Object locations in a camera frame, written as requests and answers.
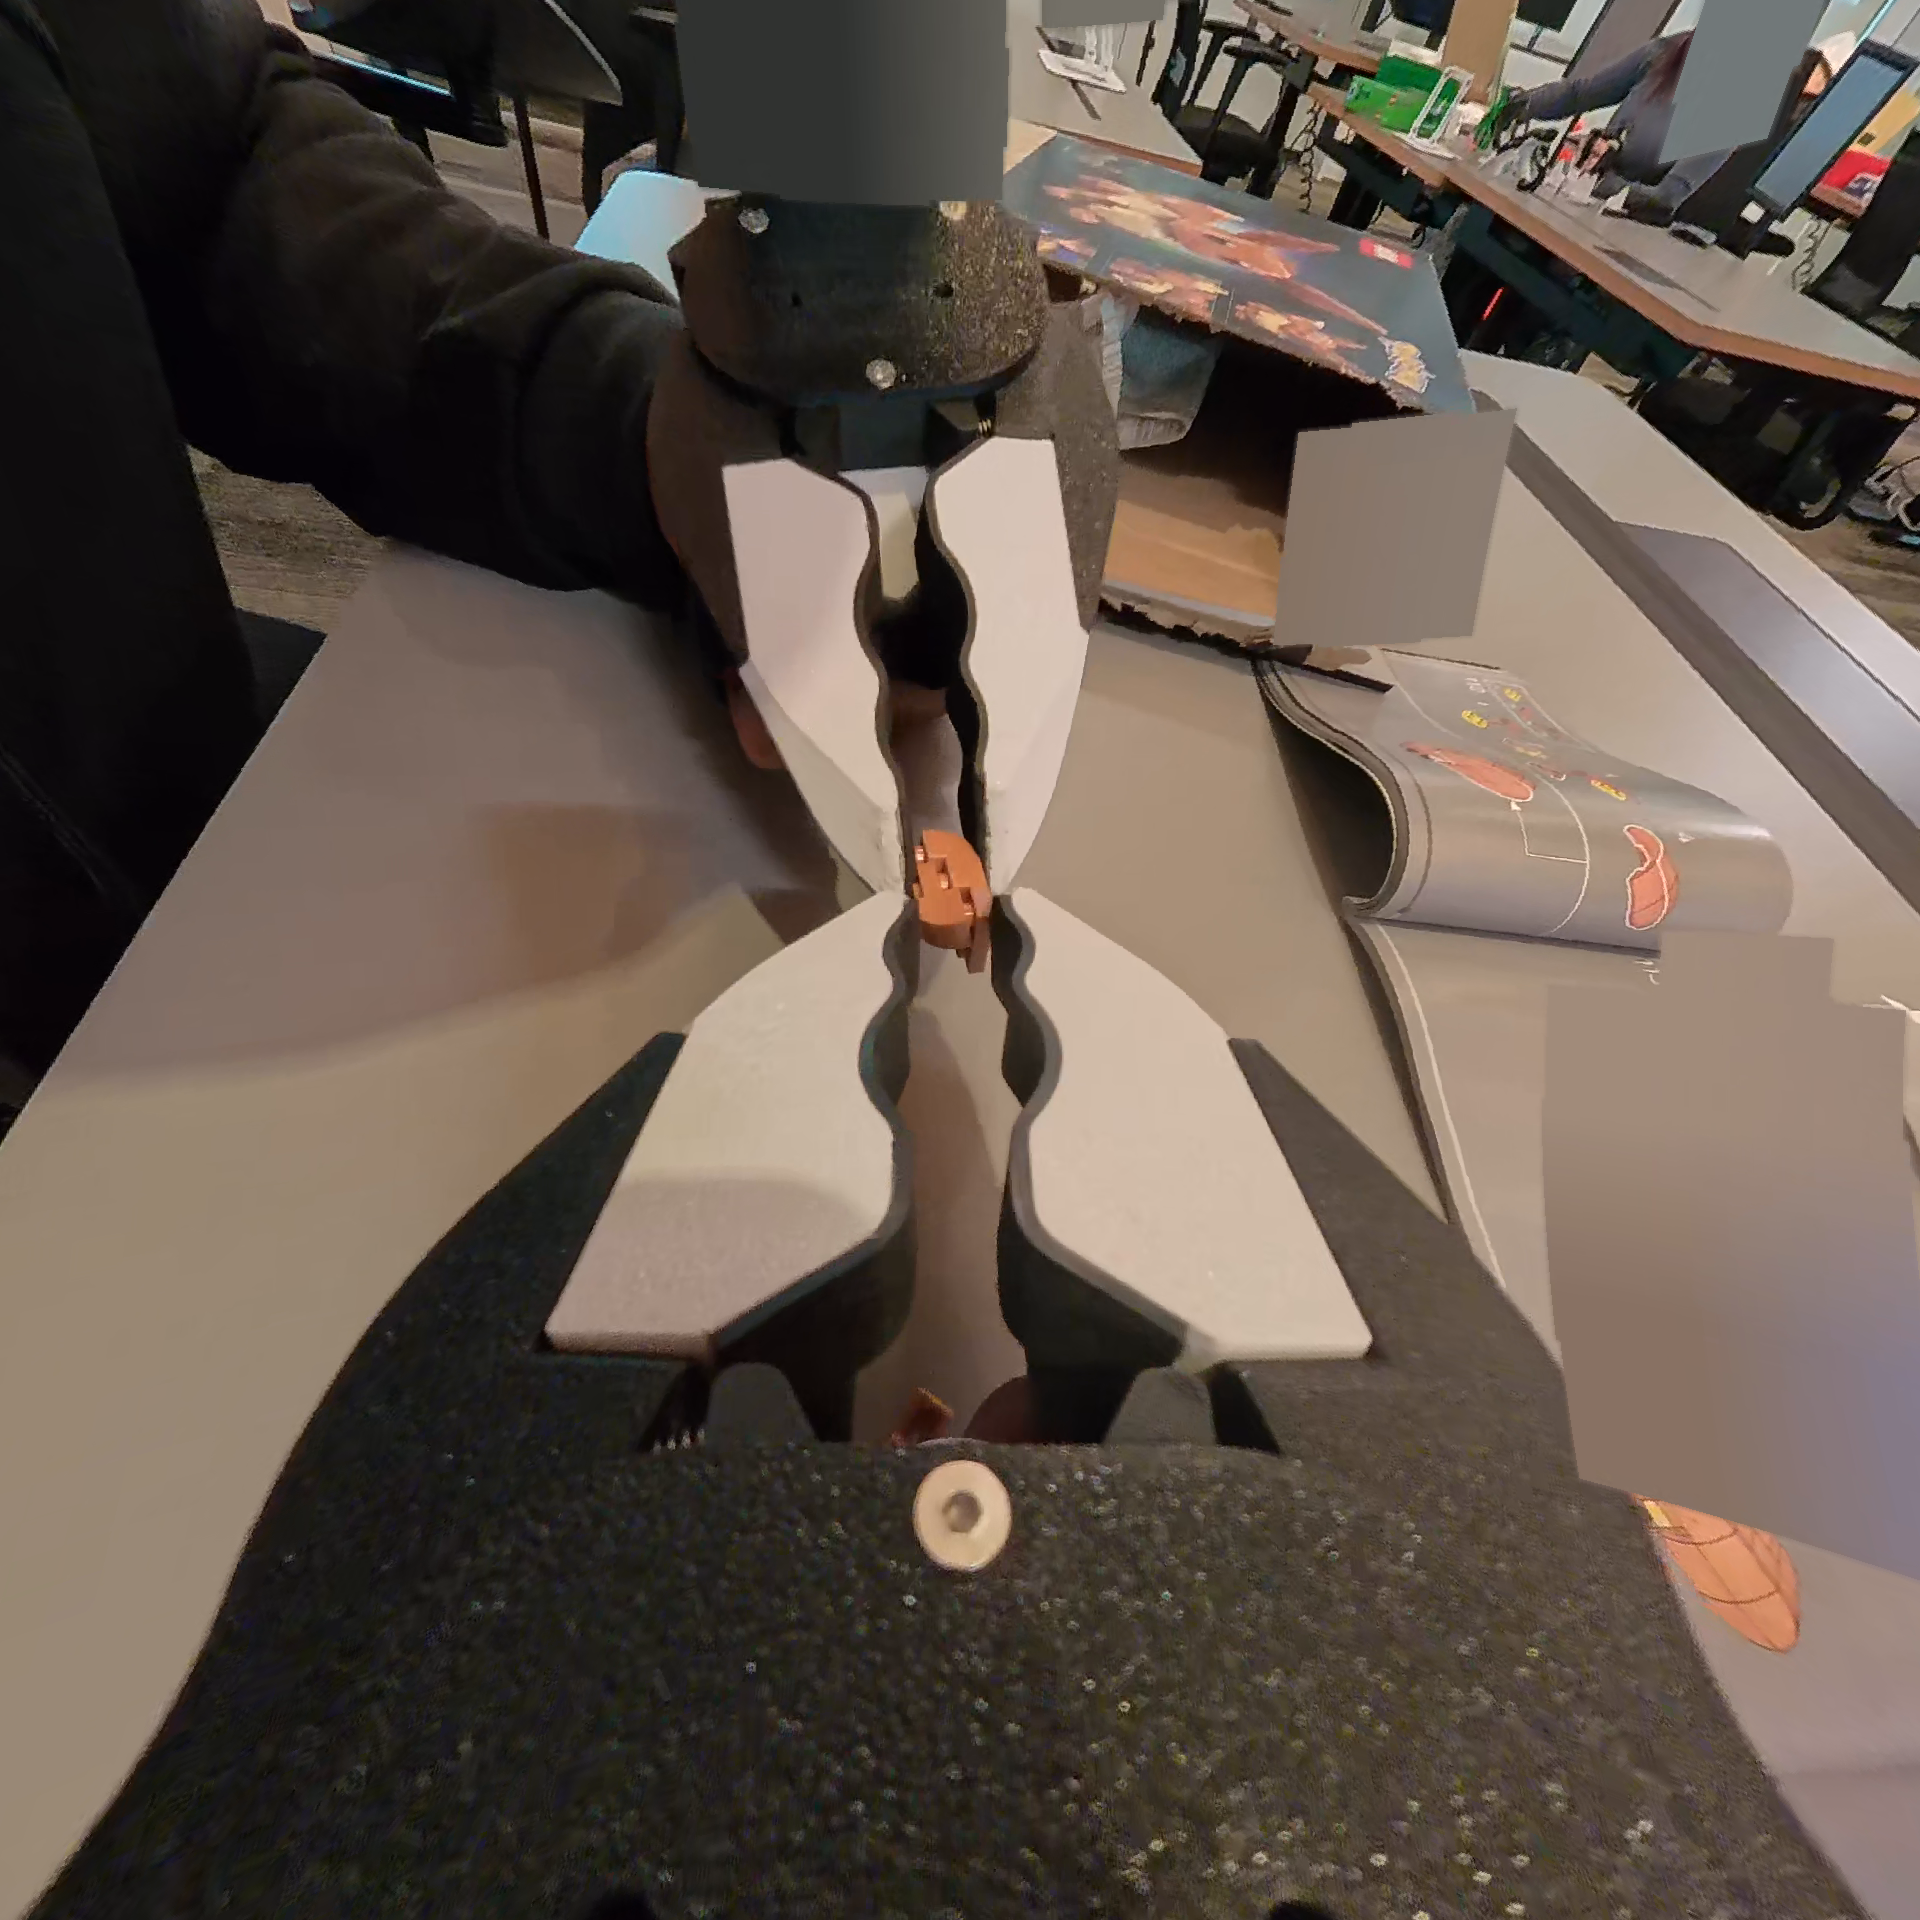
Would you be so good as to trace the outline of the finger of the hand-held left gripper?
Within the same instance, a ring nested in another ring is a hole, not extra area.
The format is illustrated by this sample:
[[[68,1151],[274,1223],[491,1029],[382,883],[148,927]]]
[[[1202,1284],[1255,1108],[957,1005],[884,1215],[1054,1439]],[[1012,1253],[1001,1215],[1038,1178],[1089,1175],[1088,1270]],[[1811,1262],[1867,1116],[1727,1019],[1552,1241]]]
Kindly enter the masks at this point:
[[[995,891],[1043,827],[1088,671],[1059,464],[986,433],[927,486],[927,590],[957,637],[957,810]]]
[[[841,859],[877,891],[902,891],[902,797],[865,646],[877,513],[801,464],[735,464],[725,524],[752,711]]]

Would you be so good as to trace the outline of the grey instruction booklet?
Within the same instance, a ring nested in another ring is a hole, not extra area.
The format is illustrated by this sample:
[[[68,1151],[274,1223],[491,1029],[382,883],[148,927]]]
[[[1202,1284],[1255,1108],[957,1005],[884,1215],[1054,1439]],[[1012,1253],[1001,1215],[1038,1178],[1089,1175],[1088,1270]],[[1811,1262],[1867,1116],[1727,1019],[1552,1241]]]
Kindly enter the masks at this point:
[[[1835,988],[1915,1029],[1915,922],[1881,952],[1819,916],[1811,839],[1563,732],[1485,661],[1285,649],[1266,703],[1356,768],[1335,827],[1346,927],[1380,979],[1454,1223],[1550,1330],[1545,1019],[1552,982],[1654,973],[1669,932],[1819,932]]]

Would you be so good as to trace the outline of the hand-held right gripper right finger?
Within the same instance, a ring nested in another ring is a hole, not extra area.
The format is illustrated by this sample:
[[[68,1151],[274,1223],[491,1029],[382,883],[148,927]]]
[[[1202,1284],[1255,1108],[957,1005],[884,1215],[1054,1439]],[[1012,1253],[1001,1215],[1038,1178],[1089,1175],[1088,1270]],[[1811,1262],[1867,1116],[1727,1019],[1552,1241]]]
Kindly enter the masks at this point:
[[[1001,1315],[1028,1367],[1356,1360],[1372,1330],[1255,1096],[1167,973],[1001,896],[1015,1128]]]

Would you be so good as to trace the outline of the long wooden table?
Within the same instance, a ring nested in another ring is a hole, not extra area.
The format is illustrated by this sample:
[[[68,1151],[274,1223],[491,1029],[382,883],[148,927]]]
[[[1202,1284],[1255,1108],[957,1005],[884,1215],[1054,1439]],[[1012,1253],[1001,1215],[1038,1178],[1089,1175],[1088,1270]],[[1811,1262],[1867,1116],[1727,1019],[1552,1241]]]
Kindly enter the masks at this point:
[[[1892,402],[1920,399],[1915,356],[1798,295],[1757,258],[1688,248],[1662,224],[1633,224],[1557,192],[1515,192],[1459,149],[1428,155],[1356,117],[1337,85],[1308,85],[1308,95],[1329,130],[1346,130],[1346,138],[1315,138],[1321,155],[1387,206],[1405,197],[1387,166],[1405,174],[1413,181],[1410,197],[1428,197],[1434,218],[1454,206],[1474,206],[1459,248],[1598,356],[1626,348],[1628,368],[1669,371],[1683,348],[1705,348]]]

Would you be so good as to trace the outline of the small brown brick plate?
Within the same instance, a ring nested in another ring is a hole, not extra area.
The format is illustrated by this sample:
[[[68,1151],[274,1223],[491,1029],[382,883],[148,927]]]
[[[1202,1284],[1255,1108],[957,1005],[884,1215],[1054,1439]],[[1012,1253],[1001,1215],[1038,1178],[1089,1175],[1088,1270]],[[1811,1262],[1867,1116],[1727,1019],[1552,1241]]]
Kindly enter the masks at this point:
[[[912,839],[912,916],[927,944],[957,952],[970,973],[988,966],[995,891],[977,852],[952,827],[927,827]]]

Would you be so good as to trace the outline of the cardboard box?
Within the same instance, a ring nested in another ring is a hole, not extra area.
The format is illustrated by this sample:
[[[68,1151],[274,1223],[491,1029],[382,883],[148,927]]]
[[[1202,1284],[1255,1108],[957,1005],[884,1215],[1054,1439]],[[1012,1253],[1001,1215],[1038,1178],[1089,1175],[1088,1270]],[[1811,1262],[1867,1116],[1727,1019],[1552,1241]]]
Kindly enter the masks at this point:
[[[1100,602],[1226,646],[1470,640],[1512,414],[1474,409],[1428,258],[1059,130],[1008,155],[1109,362]]]

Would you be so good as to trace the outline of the grey desk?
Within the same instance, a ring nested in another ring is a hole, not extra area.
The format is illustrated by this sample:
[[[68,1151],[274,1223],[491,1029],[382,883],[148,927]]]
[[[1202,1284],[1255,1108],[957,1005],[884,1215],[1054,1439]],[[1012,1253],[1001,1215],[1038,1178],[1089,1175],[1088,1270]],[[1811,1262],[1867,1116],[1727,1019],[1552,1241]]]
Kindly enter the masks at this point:
[[[1387,1360],[668,1453],[544,1315],[828,854],[632,612],[382,561],[7,1140],[7,1912],[1915,1912],[1915,1589],[1801,1547],[1811,1684],[1568,1480],[1303,797],[1099,637],[1032,875],[1269,1050]]]

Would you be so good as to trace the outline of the light grey table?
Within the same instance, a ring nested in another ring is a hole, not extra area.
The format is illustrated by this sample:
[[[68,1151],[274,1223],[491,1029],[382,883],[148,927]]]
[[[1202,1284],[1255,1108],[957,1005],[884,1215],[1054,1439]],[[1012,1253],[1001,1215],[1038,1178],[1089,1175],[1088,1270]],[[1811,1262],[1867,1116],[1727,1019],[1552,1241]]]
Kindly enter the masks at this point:
[[[1824,817],[1920,901],[1920,658],[1610,387],[1465,356],[1512,475]]]

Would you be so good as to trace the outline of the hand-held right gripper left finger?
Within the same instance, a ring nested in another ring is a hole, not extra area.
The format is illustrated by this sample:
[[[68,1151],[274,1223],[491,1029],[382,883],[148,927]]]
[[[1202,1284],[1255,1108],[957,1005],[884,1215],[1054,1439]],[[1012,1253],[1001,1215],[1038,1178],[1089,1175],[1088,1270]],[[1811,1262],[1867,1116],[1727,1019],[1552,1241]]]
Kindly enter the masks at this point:
[[[911,1307],[917,922],[877,891],[714,996],[550,1314],[580,1353],[744,1353],[825,1307],[884,1353]]]

